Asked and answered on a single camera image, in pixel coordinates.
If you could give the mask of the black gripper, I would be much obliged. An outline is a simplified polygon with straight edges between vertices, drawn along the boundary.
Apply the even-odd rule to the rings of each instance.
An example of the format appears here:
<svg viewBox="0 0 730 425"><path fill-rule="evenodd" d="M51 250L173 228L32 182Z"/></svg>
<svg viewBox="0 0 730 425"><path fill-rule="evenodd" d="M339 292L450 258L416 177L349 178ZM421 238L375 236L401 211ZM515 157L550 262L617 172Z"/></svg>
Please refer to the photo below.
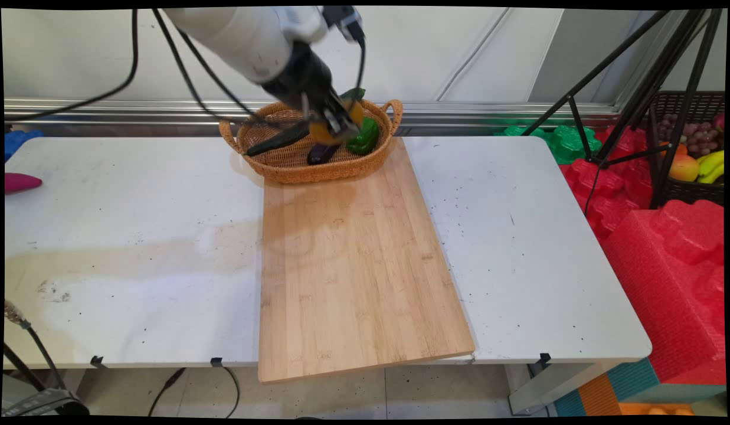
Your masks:
<svg viewBox="0 0 730 425"><path fill-rule="evenodd" d="M268 94L296 110L310 124L313 111L323 113L332 140L349 140L360 133L362 119L355 118L359 100L339 99L332 86L330 69L308 43L294 41L286 67L273 80L261 84Z"/></svg>

